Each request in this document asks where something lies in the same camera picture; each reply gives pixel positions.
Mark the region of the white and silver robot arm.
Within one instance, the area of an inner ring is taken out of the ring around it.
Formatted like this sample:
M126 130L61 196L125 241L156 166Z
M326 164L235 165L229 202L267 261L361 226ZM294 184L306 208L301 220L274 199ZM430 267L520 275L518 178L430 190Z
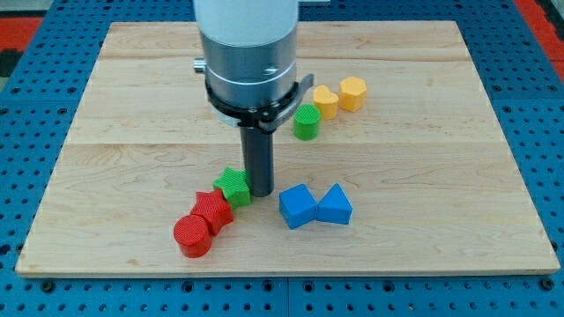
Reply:
M205 86L214 113L249 127L296 89L297 0L195 0Z

